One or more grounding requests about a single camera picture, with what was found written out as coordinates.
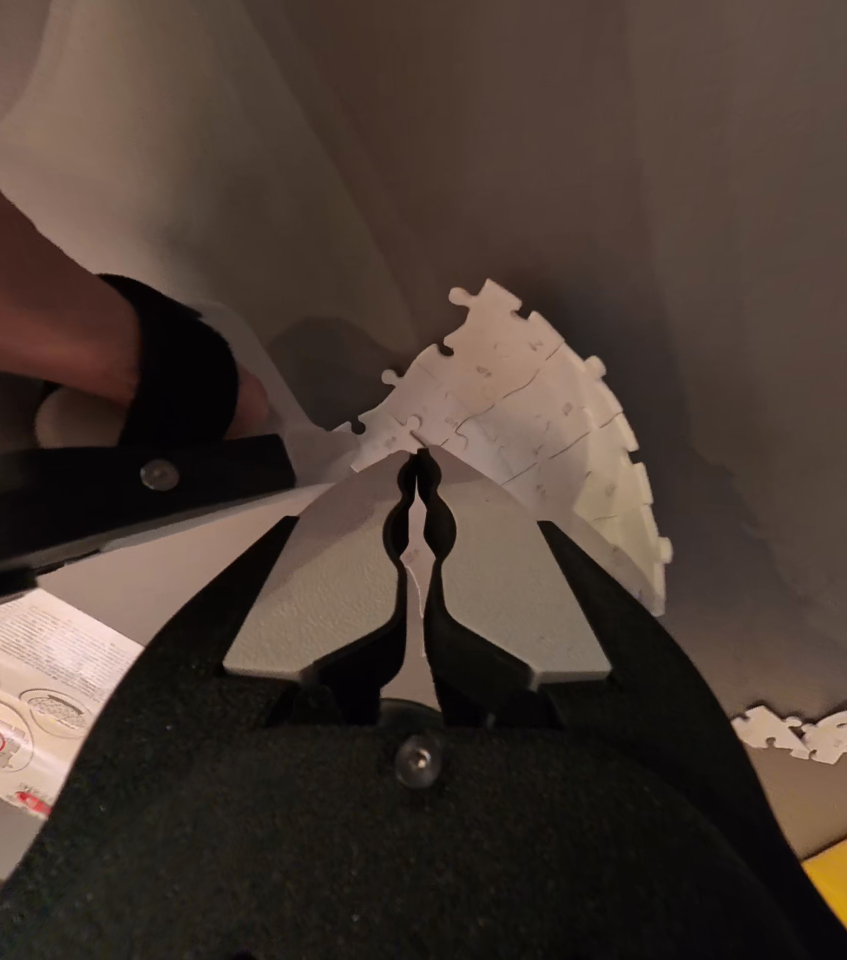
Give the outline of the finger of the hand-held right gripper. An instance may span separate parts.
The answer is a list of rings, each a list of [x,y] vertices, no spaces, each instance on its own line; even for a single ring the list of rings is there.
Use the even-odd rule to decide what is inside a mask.
[[[303,486],[125,538],[37,585],[129,639],[152,639],[279,520],[297,516],[329,487]]]

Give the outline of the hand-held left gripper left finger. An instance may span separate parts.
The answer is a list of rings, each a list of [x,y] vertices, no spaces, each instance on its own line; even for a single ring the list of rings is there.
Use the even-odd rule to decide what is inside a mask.
[[[298,515],[223,661],[234,675],[378,689],[406,656],[412,454],[330,486]]]

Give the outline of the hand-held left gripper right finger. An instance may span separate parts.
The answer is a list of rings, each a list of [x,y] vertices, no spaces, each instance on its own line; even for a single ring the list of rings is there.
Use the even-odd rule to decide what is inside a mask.
[[[458,689],[604,680],[608,656],[532,513],[446,450],[421,454],[420,481],[434,676]]]

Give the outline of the assembled white puzzle section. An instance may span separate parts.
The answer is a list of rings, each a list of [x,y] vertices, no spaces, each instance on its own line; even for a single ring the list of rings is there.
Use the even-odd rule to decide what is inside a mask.
[[[465,308],[462,325],[404,373],[383,373],[390,390],[358,415],[360,432],[349,423],[332,431],[345,463],[357,473],[387,454],[415,453],[425,511],[421,456],[429,450],[445,450],[502,486],[537,521],[608,657],[606,678],[622,678],[629,653],[663,633],[672,546],[659,532],[647,469],[634,458],[639,444],[606,366],[580,356],[542,314],[521,316],[521,302],[493,281],[449,298]],[[432,556],[422,599],[426,654]],[[586,683],[458,688],[428,665],[444,715],[467,726]]]

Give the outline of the scattered loose puzzle pieces group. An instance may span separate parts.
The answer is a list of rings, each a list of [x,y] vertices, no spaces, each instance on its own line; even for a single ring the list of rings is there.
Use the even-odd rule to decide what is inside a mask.
[[[801,761],[835,765],[847,757],[847,709],[816,722],[782,717],[757,704],[730,719],[737,738],[753,750],[777,749]]]

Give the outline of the person's right hand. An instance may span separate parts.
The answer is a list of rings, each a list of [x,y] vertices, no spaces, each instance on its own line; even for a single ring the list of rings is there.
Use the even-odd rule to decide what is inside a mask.
[[[138,315],[0,191],[0,376],[57,384],[41,440],[120,437],[141,379]]]

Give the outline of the white instruction leaflet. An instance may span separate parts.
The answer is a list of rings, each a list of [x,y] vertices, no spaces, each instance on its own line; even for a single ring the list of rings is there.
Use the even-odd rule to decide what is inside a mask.
[[[36,588],[0,603],[0,800],[46,820],[144,648]]]

